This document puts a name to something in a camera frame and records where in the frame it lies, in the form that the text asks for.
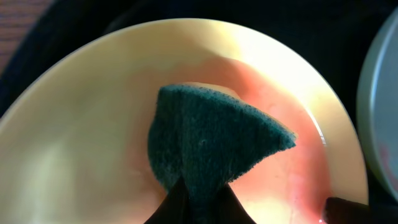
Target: black cloth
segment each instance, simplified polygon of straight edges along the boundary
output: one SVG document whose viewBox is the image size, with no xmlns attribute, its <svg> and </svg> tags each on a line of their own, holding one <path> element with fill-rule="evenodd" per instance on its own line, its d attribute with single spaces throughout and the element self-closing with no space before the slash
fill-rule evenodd
<svg viewBox="0 0 398 224">
<path fill-rule="evenodd" d="M 42 73 L 82 45 L 134 24 L 199 17 L 241 24 L 287 45 L 323 75 L 353 123 L 358 77 L 395 0 L 57 0 L 0 79 L 0 116 Z M 370 203 L 395 204 L 368 172 Z"/>
</svg>

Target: scouring pad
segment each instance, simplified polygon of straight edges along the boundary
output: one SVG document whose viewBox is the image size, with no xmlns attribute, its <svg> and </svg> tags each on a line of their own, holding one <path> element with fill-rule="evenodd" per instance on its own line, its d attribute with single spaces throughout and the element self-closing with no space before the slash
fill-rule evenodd
<svg viewBox="0 0 398 224">
<path fill-rule="evenodd" d="M 295 135 L 262 111 L 210 88 L 169 85 L 158 94 L 148 137 L 157 180 L 170 190 L 182 176 L 194 215 L 224 184 L 263 158 L 294 147 Z"/>
</svg>

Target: red liquid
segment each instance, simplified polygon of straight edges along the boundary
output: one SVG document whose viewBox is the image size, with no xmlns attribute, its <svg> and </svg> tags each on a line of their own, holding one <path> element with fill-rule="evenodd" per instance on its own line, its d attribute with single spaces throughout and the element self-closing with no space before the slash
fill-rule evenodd
<svg viewBox="0 0 398 224">
<path fill-rule="evenodd" d="M 134 76 L 131 82 L 152 82 L 153 86 L 143 87 L 150 100 L 155 100 L 160 86 L 171 83 L 221 85 L 234 90 L 246 103 L 297 133 L 296 147 L 265 158 L 231 186 L 257 223 L 319 223 L 322 207 L 331 195 L 325 148 L 311 117 L 292 95 L 273 85 L 250 66 L 225 58 L 212 58 L 196 65 L 178 65 L 168 72 L 153 69 L 141 72 L 142 75 Z M 129 157 L 132 158 L 132 166 L 145 170 L 147 175 L 150 168 L 146 142 L 142 139 L 147 139 L 152 116 L 145 111 L 140 117 L 139 124 L 147 128 L 134 132 L 131 146 L 136 150 Z M 145 189 L 148 194 L 153 194 L 148 189 L 158 190 L 159 186 L 153 177 L 149 179 Z"/>
</svg>

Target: black tongs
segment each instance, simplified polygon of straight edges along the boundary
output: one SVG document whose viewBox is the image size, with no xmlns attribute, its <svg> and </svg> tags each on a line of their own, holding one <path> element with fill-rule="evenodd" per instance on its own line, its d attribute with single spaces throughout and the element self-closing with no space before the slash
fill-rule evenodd
<svg viewBox="0 0 398 224">
<path fill-rule="evenodd" d="M 211 215 L 215 223 L 255 223 L 243 209 L 228 184 L 217 193 L 211 206 Z M 171 189 L 156 212 L 145 222 L 145 224 L 157 223 L 193 223 L 190 214 L 188 190 L 182 177 Z"/>
</svg>

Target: green sponge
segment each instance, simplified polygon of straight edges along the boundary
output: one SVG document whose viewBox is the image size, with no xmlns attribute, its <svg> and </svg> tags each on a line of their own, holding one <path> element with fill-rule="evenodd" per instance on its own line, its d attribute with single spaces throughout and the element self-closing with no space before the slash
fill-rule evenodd
<svg viewBox="0 0 398 224">
<path fill-rule="evenodd" d="M 295 136 L 258 109 L 229 95 L 190 85 L 162 87 L 149 131 L 148 156 L 170 190 L 183 177 L 193 209 L 263 158 L 294 147 Z"/>
</svg>

